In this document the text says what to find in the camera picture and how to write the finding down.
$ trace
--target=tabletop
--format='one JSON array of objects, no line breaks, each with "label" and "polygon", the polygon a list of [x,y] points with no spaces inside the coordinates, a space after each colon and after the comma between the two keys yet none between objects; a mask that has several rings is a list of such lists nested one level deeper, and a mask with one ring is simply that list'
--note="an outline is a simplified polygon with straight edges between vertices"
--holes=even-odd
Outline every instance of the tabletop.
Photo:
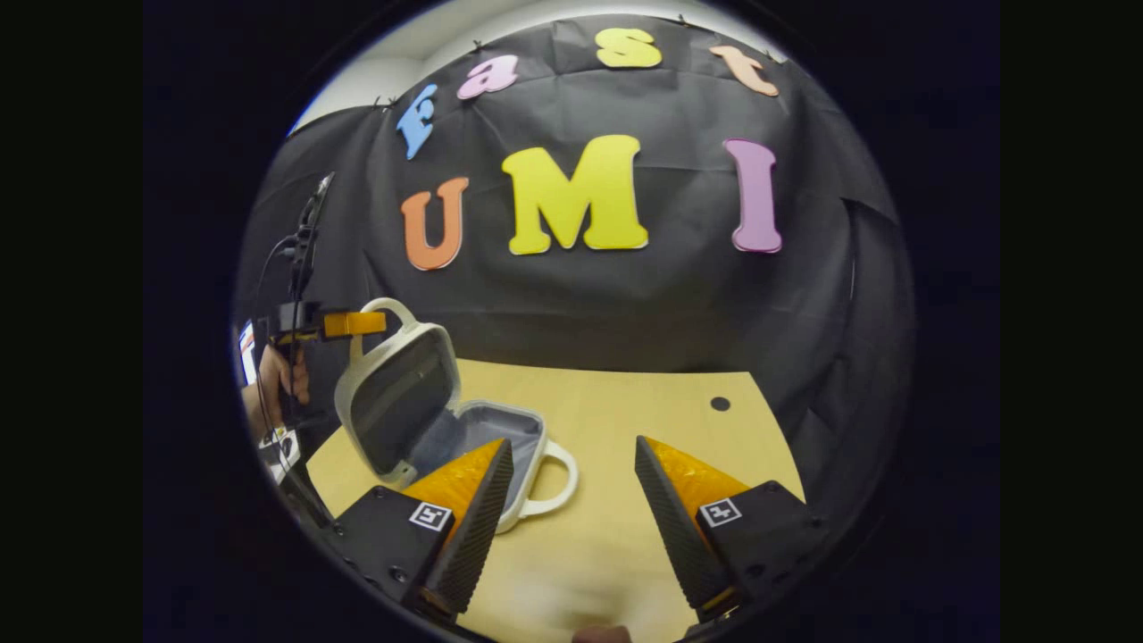
[{"label": "tabletop", "polygon": [[[750,487],[775,480],[805,500],[782,431],[749,373],[617,373],[467,360],[457,367],[462,401],[539,413],[549,440],[580,468],[566,506],[493,539],[457,621],[485,636],[567,643],[581,627],[622,624],[641,643],[674,641],[696,622],[636,477],[636,436],[685,451]],[[716,397],[729,408],[717,410]],[[344,428],[307,469],[334,516],[378,484]],[[530,498],[550,498],[566,481],[566,471],[547,459]]]}]

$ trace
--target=foam letter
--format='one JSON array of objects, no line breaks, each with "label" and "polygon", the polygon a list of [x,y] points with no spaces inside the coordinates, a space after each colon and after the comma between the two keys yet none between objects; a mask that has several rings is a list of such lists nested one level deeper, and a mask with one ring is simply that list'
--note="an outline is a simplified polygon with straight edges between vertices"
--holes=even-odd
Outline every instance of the foam letter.
[{"label": "foam letter", "polygon": [[602,47],[596,55],[609,67],[653,67],[663,61],[654,41],[641,29],[605,29],[596,34],[596,45]]},{"label": "foam letter", "polygon": [[547,251],[552,239],[539,228],[543,215],[555,240],[575,244],[591,207],[591,226],[583,241],[592,249],[629,249],[647,244],[647,228],[636,212],[631,161],[639,151],[634,136],[614,134],[588,142],[572,179],[543,147],[521,150],[501,166],[512,176],[515,195],[515,236],[512,254]]},{"label": "foam letter", "polygon": [[738,168],[738,228],[730,240],[743,251],[776,252],[782,234],[774,227],[774,187],[770,168],[774,152],[744,138],[722,143]]},{"label": "foam letter", "polygon": [[435,91],[437,86],[432,83],[422,89],[417,99],[413,101],[409,108],[397,121],[397,130],[405,135],[405,143],[409,146],[409,151],[405,154],[406,159],[411,159],[416,155],[417,150],[421,148],[421,145],[432,134],[432,126],[425,124],[424,121],[432,118],[433,106],[429,97]]},{"label": "foam letter", "polygon": [[456,97],[465,101],[485,91],[499,91],[515,82],[515,56],[498,56],[472,67],[469,80],[456,90]]},{"label": "foam letter", "polygon": [[766,94],[767,96],[778,95],[777,87],[766,82],[761,78],[758,78],[758,73],[754,70],[762,69],[762,63],[746,57],[746,55],[740,51],[737,47],[730,47],[728,45],[711,47],[711,54],[722,56],[722,59],[726,61],[726,66],[730,67],[730,73],[738,79],[738,82],[750,87],[759,94]]},{"label": "foam letter", "polygon": [[405,215],[405,252],[418,270],[437,270],[445,267],[461,251],[461,192],[469,186],[469,179],[458,176],[449,178],[437,188],[437,195],[443,201],[445,238],[440,244],[429,246],[425,240],[425,206],[432,200],[429,192],[417,192],[401,203]]}]

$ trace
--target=person's hand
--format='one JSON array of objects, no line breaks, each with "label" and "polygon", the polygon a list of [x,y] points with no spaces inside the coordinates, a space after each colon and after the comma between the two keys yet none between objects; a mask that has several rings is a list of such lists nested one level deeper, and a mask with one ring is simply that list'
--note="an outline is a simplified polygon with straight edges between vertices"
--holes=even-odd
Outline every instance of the person's hand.
[{"label": "person's hand", "polygon": [[258,364],[258,377],[262,379],[262,399],[266,403],[266,412],[270,413],[270,423],[274,427],[282,425],[282,405],[279,400],[278,385],[291,394],[302,404],[310,404],[310,375],[305,370],[305,351],[299,346],[294,351],[293,379],[290,378],[289,364],[280,353],[267,346],[262,352],[262,362]]},{"label": "person's hand", "polygon": [[572,643],[631,643],[631,633],[622,625],[592,625],[576,630]]}]

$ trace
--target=black cable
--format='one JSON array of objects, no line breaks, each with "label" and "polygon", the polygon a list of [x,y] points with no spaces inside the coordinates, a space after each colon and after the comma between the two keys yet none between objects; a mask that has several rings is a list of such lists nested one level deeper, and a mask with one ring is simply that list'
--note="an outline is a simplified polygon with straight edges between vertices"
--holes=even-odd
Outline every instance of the black cable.
[{"label": "black cable", "polygon": [[[270,254],[266,255],[266,259],[262,263],[262,271],[258,273],[258,282],[257,282],[257,284],[254,288],[255,325],[257,325],[258,302],[259,302],[259,299],[262,297],[262,282],[266,278],[266,267],[270,266],[270,260],[274,257],[275,254],[278,254],[278,250],[281,248],[281,246],[285,244],[287,241],[294,241],[294,240],[295,240],[295,238],[293,235],[290,235],[290,236],[286,236],[286,238],[281,239],[280,241],[278,241],[277,243],[274,243],[274,247],[270,249]],[[265,346],[265,348],[263,348],[263,352],[265,352],[266,348],[270,348],[270,332],[269,331],[270,330],[266,329],[266,336],[265,336],[266,337],[266,346]],[[293,377],[294,377],[294,372],[291,370],[290,371],[290,378],[291,378],[290,383],[293,383]],[[273,423],[270,419],[270,411],[266,410],[266,401],[265,401],[265,396],[264,396],[264,394],[262,392],[262,361],[261,360],[258,361],[258,364],[255,364],[255,369],[254,369],[254,384],[255,384],[255,387],[257,388],[257,392],[258,392],[258,407],[262,408],[262,421],[265,424],[266,432],[269,432],[269,434],[272,436],[271,440],[270,440],[270,443],[273,444],[273,445],[275,445],[277,449],[278,449],[278,463],[281,464],[282,465],[282,469],[286,471],[286,469],[289,468],[289,457],[285,456],[285,450],[282,449],[281,441],[278,440],[278,432],[275,432],[274,427],[272,426]]]}]

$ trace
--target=letter m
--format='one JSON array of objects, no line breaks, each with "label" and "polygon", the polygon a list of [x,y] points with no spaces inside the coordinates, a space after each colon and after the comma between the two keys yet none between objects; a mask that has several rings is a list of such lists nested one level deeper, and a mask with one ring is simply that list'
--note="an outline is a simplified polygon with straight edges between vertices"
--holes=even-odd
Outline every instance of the letter m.
[{"label": "letter m", "polygon": [[563,248],[575,244],[583,218],[591,207],[591,225],[583,241],[593,249],[630,249],[647,244],[647,228],[636,212],[631,162],[639,139],[621,134],[588,142],[568,180],[543,147],[521,150],[504,159],[501,168],[512,176],[515,195],[515,236],[512,254],[547,251],[551,236],[539,228],[539,217]]}]

